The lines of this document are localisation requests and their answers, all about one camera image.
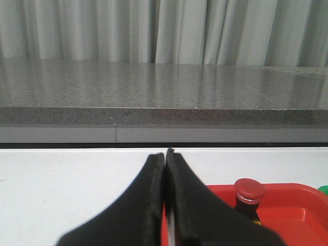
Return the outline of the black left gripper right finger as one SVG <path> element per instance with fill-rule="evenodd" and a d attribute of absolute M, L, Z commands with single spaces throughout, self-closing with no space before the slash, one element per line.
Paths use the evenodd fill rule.
<path fill-rule="evenodd" d="M 284 245 L 274 231 L 217 197 L 171 148 L 166 155 L 166 215 L 176 245 Z"/>

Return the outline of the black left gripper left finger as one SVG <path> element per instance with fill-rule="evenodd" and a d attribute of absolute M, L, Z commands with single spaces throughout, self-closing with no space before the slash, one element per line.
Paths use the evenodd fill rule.
<path fill-rule="evenodd" d="M 57 245 L 160 245 L 164 169 L 164 155 L 150 154 L 109 207 L 62 236 Z"/>

